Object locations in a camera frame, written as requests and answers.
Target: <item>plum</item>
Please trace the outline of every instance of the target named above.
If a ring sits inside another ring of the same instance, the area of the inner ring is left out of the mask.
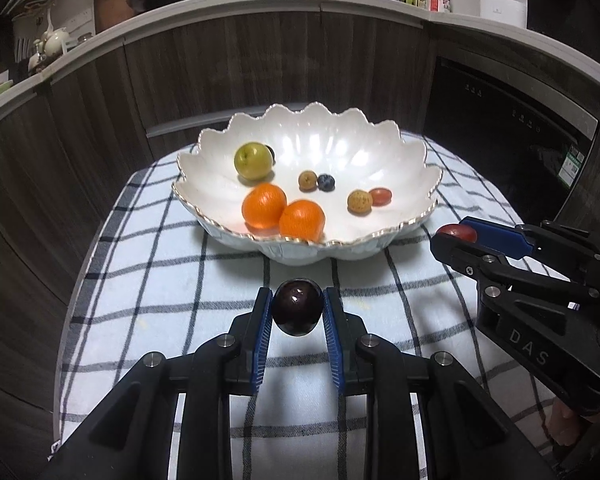
[[[318,324],[323,304],[317,283],[295,278],[278,287],[271,303],[271,315],[282,332],[307,335]]]

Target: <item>kitchen counter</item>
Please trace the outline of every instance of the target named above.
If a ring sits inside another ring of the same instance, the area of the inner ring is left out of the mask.
[[[32,98],[45,82],[55,82],[120,46],[195,22],[260,12],[338,12],[422,27],[426,23],[476,30],[524,44],[560,60],[600,86],[600,64],[542,34],[476,16],[429,12],[394,0],[185,0],[140,14],[96,35],[56,62],[0,95],[0,119]]]

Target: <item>red cherry tomato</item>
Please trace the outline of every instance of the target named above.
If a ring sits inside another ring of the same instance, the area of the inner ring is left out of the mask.
[[[447,224],[443,225],[436,231],[437,233],[445,233],[464,240],[465,242],[476,243],[478,241],[478,233],[473,227],[462,224]]]

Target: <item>blueberry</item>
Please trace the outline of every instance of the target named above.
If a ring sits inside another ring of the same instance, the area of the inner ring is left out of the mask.
[[[336,179],[326,173],[318,175],[318,189],[320,191],[333,191],[336,189]]]

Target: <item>cabinet door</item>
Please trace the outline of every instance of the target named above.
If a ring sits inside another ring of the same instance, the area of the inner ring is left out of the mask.
[[[125,46],[145,128],[232,108],[318,98],[318,13],[229,16]]]
[[[66,306],[0,234],[0,389],[53,410]]]
[[[53,414],[0,391],[0,461],[18,480],[34,480],[53,443]]]
[[[416,128],[422,87],[432,76],[428,35],[411,25],[334,12],[322,14],[322,34],[324,104]]]
[[[45,98],[0,121],[0,232],[68,304],[100,218],[76,175]]]
[[[104,219],[131,174],[153,161],[122,47],[54,83],[48,98],[62,146]]]

